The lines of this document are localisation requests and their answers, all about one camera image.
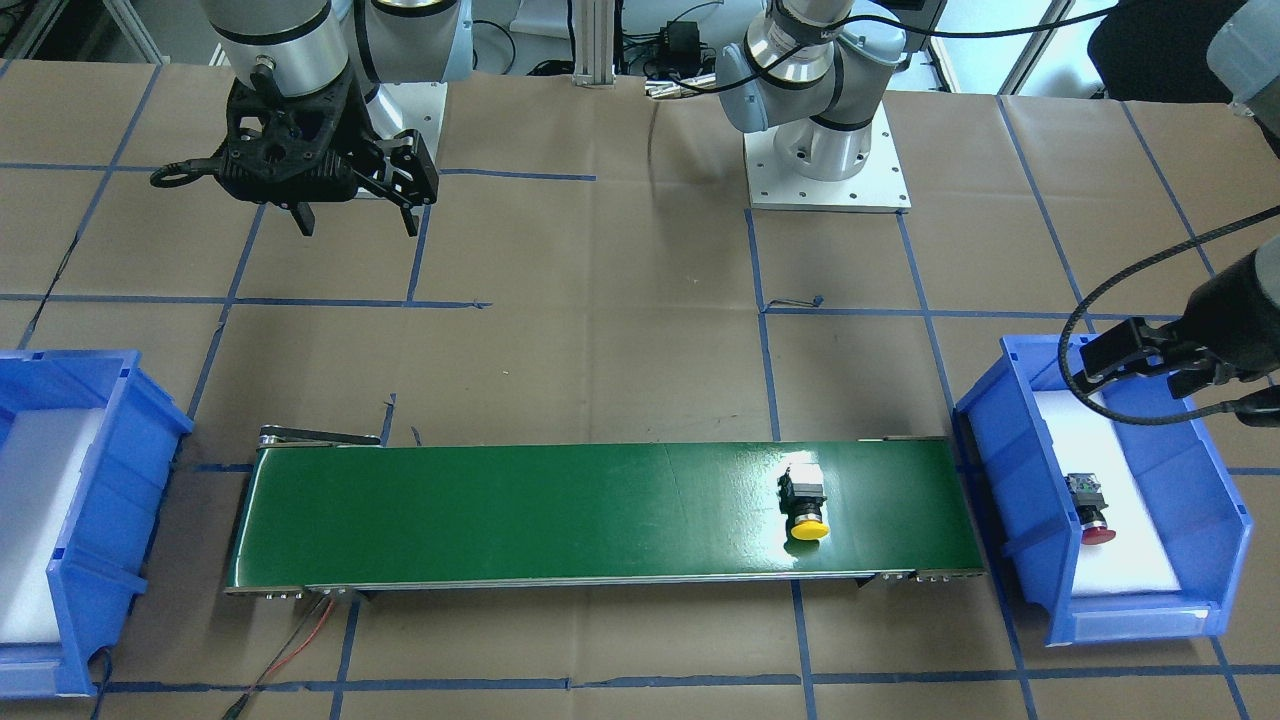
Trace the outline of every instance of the green conveyor belt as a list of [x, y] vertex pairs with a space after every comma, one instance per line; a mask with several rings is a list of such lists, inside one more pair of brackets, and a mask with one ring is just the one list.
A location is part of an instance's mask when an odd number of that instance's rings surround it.
[[[788, 539], [777, 478], [810, 451], [831, 534]], [[974, 574], [941, 439], [269, 447], [228, 592]]]

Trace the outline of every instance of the yellow button cap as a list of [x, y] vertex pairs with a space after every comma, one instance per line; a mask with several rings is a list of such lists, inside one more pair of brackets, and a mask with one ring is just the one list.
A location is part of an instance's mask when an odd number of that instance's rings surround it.
[[831, 528], [819, 520], [803, 520], [791, 528], [791, 537], [796, 539], [820, 539], [827, 537]]

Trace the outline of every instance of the blue plastic crate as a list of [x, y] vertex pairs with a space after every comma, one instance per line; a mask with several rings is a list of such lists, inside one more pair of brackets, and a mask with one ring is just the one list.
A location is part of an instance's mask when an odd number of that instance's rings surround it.
[[[116, 643], [146, 589], [138, 570], [192, 423], [138, 357], [0, 352], [0, 570], [13, 574], [0, 577], [0, 698], [95, 694], [88, 659]], [[22, 603], [41, 570], [49, 594]]]
[[[1093, 337], [1071, 341], [1073, 369], [1080, 366], [1079, 347]], [[1027, 600], [1048, 610], [1046, 644], [1226, 632], [1253, 521], [1203, 423], [1114, 424], [1180, 588], [1073, 597], [1080, 523], [1034, 395], [1066, 388], [1057, 369], [1057, 336], [1010, 336], [1001, 347], [1002, 357], [957, 410], [968, 416], [982, 454], [1009, 538], [1004, 555], [1012, 559]], [[1102, 398], [1133, 415], [1193, 407], [1170, 398], [1161, 378], [1115, 383]]]

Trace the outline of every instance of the tiled surface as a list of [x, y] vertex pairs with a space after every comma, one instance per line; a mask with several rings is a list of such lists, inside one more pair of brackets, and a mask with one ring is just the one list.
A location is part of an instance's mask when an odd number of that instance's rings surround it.
[[[255, 225], [210, 181], [147, 186], [146, 167], [212, 150], [229, 83], [164, 68], [125, 138], [151, 78], [37, 63], [0, 78], [0, 345], [20, 341], [84, 220], [32, 346], [140, 347], [197, 421], [101, 717], [219, 716], [303, 612], [218, 592], [244, 475], [193, 466], [250, 462], [262, 423], [376, 434], [390, 418], [402, 446], [950, 434], [948, 395], [998, 336], [1055, 333], [1069, 277], [1087, 292], [1181, 240], [1178, 208], [1201, 232], [1280, 191], [1256, 129], [1220, 108], [1015, 99], [1002, 113], [992, 97], [893, 94], [915, 204], [901, 222], [746, 213], [741, 138], [716, 99], [475, 77], [451, 90], [421, 238], [381, 202], [317, 208], [303, 238], [274, 209]], [[1208, 258], [1221, 269], [1277, 231]], [[1196, 255], [1149, 275], [1101, 309], [1176, 313], [1208, 277]], [[760, 315], [818, 295], [818, 309]], [[1261, 473], [1236, 478], [1257, 529], [1221, 646], [1251, 716], [1267, 717], [1280, 456], [1267, 433], [1208, 427], [1228, 465]], [[1043, 612], [1010, 582], [381, 594], [351, 633], [339, 606], [246, 716], [1239, 715], [1213, 643], [1046, 650]]]

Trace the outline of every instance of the red wire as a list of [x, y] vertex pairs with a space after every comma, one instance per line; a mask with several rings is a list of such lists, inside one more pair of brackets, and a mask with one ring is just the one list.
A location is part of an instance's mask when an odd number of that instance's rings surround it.
[[284, 667], [285, 665], [288, 665], [288, 662], [291, 660], [293, 660], [294, 657], [297, 657], [300, 652], [302, 652], [303, 650], [307, 648], [308, 644], [311, 644], [311, 641], [316, 639], [316, 634], [320, 633], [320, 628], [324, 628], [325, 620], [328, 620], [329, 615], [333, 614], [333, 606], [334, 605], [337, 605], [337, 603], [333, 601], [333, 598], [330, 598], [329, 600], [329, 605], [324, 609], [324, 615], [320, 616], [320, 621], [316, 623], [316, 626], [311, 630], [311, 634], [307, 635], [307, 639], [302, 641], [302, 644], [300, 644], [298, 647], [293, 648], [293, 652], [291, 652], [291, 653], [285, 655], [284, 657], [282, 657], [275, 665], [271, 665], [270, 667], [268, 667], [266, 673], [262, 674], [262, 679], [264, 680], [266, 680], [268, 678], [270, 678], [271, 674], [275, 673], [276, 670], [279, 670], [280, 667]]

